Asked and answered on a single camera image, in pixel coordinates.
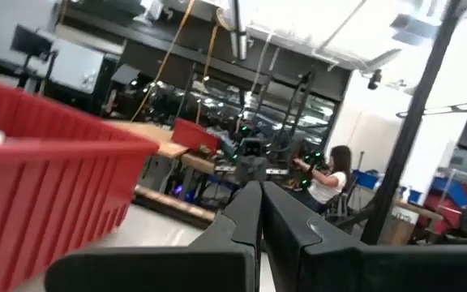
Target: black monitor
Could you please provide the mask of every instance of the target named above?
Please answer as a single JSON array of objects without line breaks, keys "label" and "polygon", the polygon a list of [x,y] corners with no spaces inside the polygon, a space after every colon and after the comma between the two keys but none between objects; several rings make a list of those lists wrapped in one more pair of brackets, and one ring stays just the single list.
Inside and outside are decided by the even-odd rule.
[{"label": "black monitor", "polygon": [[51,40],[39,36],[36,32],[20,24],[15,27],[14,39],[11,44],[12,50],[47,61],[51,48]]}]

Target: gray floor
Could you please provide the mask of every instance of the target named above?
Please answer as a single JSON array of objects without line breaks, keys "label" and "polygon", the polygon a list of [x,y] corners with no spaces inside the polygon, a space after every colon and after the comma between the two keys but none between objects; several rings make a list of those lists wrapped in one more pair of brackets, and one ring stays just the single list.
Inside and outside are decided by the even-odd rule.
[{"label": "gray floor", "polygon": [[[192,226],[169,217],[131,205],[122,226],[95,243],[94,247],[159,247],[186,246],[201,234]],[[272,273],[268,257],[262,254],[260,291],[273,292]],[[44,275],[38,275],[23,283],[17,292],[44,292]]]}]

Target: white t-shirt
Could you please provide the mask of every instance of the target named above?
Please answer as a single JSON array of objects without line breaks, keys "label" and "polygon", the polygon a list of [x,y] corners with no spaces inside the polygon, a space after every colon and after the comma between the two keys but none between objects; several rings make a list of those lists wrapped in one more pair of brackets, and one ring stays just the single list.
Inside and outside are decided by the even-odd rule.
[{"label": "white t-shirt", "polygon": [[311,186],[307,189],[313,198],[321,204],[327,203],[333,196],[340,194],[347,181],[347,176],[341,171],[329,175],[329,177],[331,176],[338,178],[336,187],[328,187],[313,178]]}]

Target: red bin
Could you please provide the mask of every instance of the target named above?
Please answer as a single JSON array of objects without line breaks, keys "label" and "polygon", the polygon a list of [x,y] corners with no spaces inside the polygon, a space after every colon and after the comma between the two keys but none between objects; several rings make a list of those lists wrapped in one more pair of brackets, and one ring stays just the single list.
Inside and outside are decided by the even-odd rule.
[{"label": "red bin", "polygon": [[219,148],[220,143],[219,137],[207,133],[202,126],[182,118],[176,118],[171,140],[196,152],[199,151],[201,145],[204,145],[211,150],[212,154]]},{"label": "red bin", "polygon": [[0,291],[122,224],[158,145],[0,86]]}]

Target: purple light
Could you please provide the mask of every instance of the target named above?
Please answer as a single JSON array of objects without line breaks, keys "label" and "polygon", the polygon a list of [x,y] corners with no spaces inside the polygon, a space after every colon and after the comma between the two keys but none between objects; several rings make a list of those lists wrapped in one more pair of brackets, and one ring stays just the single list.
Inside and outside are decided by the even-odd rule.
[{"label": "purple light", "polygon": [[177,195],[179,194],[183,189],[183,185],[179,185],[174,189],[174,194]]}]

